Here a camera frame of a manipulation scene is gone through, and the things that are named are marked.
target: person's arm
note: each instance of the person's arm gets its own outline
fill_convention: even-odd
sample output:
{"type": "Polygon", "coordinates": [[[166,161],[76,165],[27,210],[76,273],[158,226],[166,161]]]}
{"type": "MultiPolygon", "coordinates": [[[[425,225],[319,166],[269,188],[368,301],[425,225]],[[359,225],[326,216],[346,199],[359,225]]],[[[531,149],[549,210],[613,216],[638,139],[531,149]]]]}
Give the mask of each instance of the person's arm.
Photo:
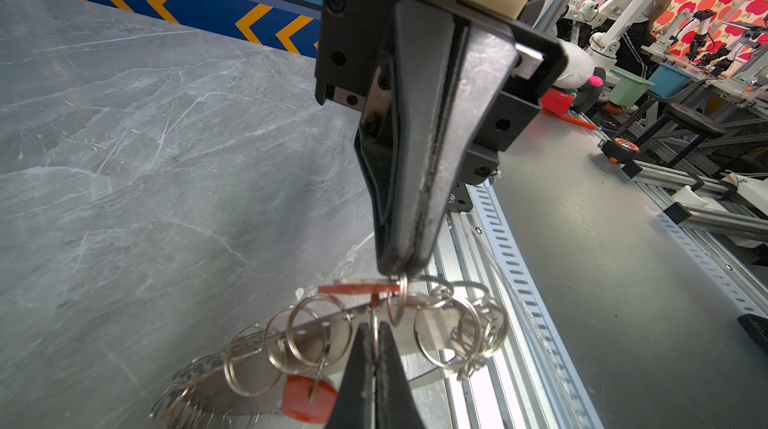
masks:
{"type": "Polygon", "coordinates": [[[648,13],[648,30],[650,30],[654,26],[654,22],[656,22],[656,19],[661,17],[661,14],[663,14],[667,7],[670,6],[672,3],[672,0],[656,0],[654,2],[654,6],[650,9],[650,12],[648,13]]]}

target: stool seat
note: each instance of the stool seat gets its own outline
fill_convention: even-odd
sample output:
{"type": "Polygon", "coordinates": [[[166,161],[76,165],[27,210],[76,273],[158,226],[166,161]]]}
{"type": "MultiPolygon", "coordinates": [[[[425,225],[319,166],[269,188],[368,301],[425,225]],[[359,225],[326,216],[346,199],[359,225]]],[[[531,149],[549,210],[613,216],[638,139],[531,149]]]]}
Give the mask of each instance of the stool seat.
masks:
{"type": "Polygon", "coordinates": [[[667,104],[664,113],[682,127],[699,136],[718,138],[725,135],[724,127],[688,106],[677,103],[667,104]]]}

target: marble tabletop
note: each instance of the marble tabletop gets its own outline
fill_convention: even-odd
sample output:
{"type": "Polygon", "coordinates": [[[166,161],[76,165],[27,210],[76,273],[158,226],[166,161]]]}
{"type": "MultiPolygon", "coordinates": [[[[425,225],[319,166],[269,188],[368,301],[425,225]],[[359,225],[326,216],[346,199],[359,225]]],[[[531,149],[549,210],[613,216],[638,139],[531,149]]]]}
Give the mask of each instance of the marble tabletop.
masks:
{"type": "MultiPolygon", "coordinates": [[[[360,115],[315,102],[313,59],[80,0],[0,13],[3,426],[161,427],[181,365],[376,273],[360,115]]],[[[415,396],[449,426],[442,387],[415,396]]]]}

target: black pants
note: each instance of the black pants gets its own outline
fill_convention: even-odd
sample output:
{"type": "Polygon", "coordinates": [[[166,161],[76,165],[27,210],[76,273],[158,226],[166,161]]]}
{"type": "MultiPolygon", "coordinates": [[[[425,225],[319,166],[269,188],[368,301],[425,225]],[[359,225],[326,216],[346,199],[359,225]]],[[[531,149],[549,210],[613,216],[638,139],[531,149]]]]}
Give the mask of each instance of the black pants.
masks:
{"type": "MultiPolygon", "coordinates": [[[[588,30],[589,27],[586,24],[582,24],[579,33],[579,46],[588,46],[589,37],[593,32],[607,32],[613,24],[614,21],[609,19],[602,26],[592,31],[588,30]]],[[[557,28],[560,39],[570,40],[570,20],[560,19],[557,28]]],[[[658,64],[650,60],[648,54],[643,52],[641,47],[647,46],[655,40],[648,30],[648,21],[636,22],[629,26],[619,40],[619,50],[616,51],[616,67],[632,72],[636,76],[649,78],[658,67],[658,64]]]]}

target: black stool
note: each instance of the black stool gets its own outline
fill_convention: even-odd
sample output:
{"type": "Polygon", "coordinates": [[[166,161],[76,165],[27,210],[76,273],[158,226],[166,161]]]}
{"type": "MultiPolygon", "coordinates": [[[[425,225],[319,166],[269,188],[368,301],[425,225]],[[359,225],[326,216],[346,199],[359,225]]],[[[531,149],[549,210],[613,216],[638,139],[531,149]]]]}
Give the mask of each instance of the black stool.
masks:
{"type": "Polygon", "coordinates": [[[656,132],[659,132],[659,129],[664,127],[669,121],[677,122],[678,126],[688,129],[694,134],[697,134],[698,137],[680,151],[679,154],[675,155],[671,161],[667,164],[662,164],[666,167],[674,167],[675,164],[683,160],[686,155],[690,154],[696,146],[699,146],[699,144],[707,139],[718,138],[725,134],[725,129],[720,124],[701,112],[696,112],[692,108],[682,104],[672,103],[667,104],[667,106],[664,107],[664,114],[654,122],[653,126],[640,134],[640,137],[635,144],[638,147],[643,146],[643,144],[648,142],[650,138],[653,137],[656,132]]]}

